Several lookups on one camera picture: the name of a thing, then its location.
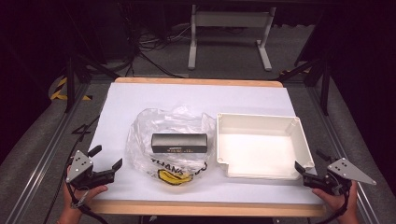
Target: dark floor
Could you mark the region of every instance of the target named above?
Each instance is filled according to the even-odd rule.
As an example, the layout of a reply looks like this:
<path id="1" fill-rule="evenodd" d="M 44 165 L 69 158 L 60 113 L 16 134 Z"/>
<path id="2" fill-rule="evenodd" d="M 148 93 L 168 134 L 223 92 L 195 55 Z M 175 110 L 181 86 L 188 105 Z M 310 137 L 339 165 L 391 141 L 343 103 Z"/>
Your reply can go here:
<path id="1" fill-rule="evenodd" d="M 145 52 L 152 61 L 174 74 L 191 78 L 224 79 L 270 79 L 279 72 L 292 69 L 312 27 L 274 27 L 267 42 L 267 52 L 273 66 L 272 72 L 265 72 L 260 55 L 255 47 L 255 39 L 262 32 L 247 29 L 240 34 L 230 34 L 221 30 L 206 30 L 198 37 L 196 69 L 187 69 L 188 39 L 167 46 L 164 49 Z M 120 71 L 125 76 L 127 68 Z M 136 58 L 133 69 L 135 76 L 163 77 L 152 64 Z M 80 101 L 75 109 L 64 113 L 66 101 L 54 100 L 51 106 L 37 119 L 23 138 L 13 148 L 0 167 L 0 223 L 43 223 L 62 169 L 78 136 L 72 132 L 83 124 L 88 124 L 101 110 L 109 80 L 93 79 L 91 85 L 79 88 L 81 95 L 91 95 L 92 100 Z M 300 117 L 308 144 L 311 149 L 320 148 L 334 156 L 346 156 L 363 172 L 376 180 L 376 186 L 361 184 L 361 223 L 396 223 L 396 200 L 386 180 L 377 169 L 370 152 L 350 116 L 339 91 L 332 82 L 329 95 L 329 117 L 322 116 L 318 108 L 320 86 L 306 88 L 301 83 L 286 82 L 296 115 Z M 90 145 L 95 124 L 90 128 L 77 149 L 86 151 Z M 326 163 L 315 154 L 314 161 L 320 174 Z M 50 213 L 48 223 L 55 223 L 62 209 L 62 194 L 58 197 Z M 138 217 L 105 215 L 109 223 L 137 223 Z M 322 220 L 312 218 L 312 222 Z M 84 217 L 81 223 L 93 223 Z M 275 223 L 308 223 L 307 218 L 274 217 Z"/>

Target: small black box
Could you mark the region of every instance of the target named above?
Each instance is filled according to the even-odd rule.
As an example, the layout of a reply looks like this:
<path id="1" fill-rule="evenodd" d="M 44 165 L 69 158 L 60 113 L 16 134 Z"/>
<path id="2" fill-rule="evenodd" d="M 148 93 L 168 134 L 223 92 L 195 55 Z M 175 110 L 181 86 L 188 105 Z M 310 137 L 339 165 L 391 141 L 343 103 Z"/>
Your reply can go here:
<path id="1" fill-rule="evenodd" d="M 206 153 L 206 133 L 154 133 L 151 138 L 154 153 Z"/>

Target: white tray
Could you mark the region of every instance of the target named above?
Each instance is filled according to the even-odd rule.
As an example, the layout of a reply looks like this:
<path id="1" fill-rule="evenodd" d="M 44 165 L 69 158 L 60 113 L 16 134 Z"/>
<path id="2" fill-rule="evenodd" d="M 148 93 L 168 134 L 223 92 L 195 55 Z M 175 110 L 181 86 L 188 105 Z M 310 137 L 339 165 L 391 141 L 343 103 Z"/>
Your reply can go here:
<path id="1" fill-rule="evenodd" d="M 315 167 L 297 117 L 218 114 L 217 161 L 228 177 L 298 179 Z"/>

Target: white table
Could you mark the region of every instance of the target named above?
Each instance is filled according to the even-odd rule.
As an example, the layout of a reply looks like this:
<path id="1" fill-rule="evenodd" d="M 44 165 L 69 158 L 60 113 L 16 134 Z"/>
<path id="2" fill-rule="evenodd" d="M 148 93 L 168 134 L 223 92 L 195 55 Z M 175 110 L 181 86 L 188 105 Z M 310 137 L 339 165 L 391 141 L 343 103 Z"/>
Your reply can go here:
<path id="1" fill-rule="evenodd" d="M 295 116 L 285 88 L 278 82 L 215 79 L 119 78 L 111 84 L 90 148 L 102 145 L 94 170 L 103 171 L 124 157 L 127 135 L 146 108 L 170 110 L 189 105 L 194 113 Z M 228 178 L 215 162 L 201 178 L 168 186 L 136 171 L 124 159 L 109 191 L 92 210 L 106 214 L 319 217 L 323 201 L 301 180 Z"/>

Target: human hand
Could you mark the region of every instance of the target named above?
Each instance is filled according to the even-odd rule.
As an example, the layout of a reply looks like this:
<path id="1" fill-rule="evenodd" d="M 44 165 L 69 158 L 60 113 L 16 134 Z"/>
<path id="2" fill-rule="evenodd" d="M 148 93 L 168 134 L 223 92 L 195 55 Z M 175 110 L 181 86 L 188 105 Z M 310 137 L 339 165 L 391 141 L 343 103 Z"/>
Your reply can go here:
<path id="1" fill-rule="evenodd" d="M 321 200 L 329 205 L 333 212 L 343 206 L 345 198 L 344 195 L 333 196 L 321 189 L 312 189 L 312 192 L 316 194 Z M 358 210 L 358 184 L 352 180 L 352 186 L 349 190 L 349 199 L 347 203 L 347 210 L 345 213 L 338 217 L 338 223 L 340 224 L 358 224 L 357 210 Z"/>
<path id="2" fill-rule="evenodd" d="M 72 191 L 74 192 L 75 197 L 80 200 L 84 194 L 86 193 L 86 190 L 75 190 L 71 186 Z M 108 188 L 107 186 L 98 186 L 94 189 L 90 189 L 88 194 L 85 197 L 84 203 L 89 205 L 92 199 L 102 193 L 107 191 Z M 61 217 L 59 218 L 58 222 L 59 224 L 78 224 L 79 220 L 82 216 L 82 213 L 79 209 L 75 209 L 71 207 L 71 202 L 72 202 L 72 197 L 70 195 L 70 192 L 64 183 L 63 187 L 63 192 L 64 192 L 64 210 L 62 211 Z"/>

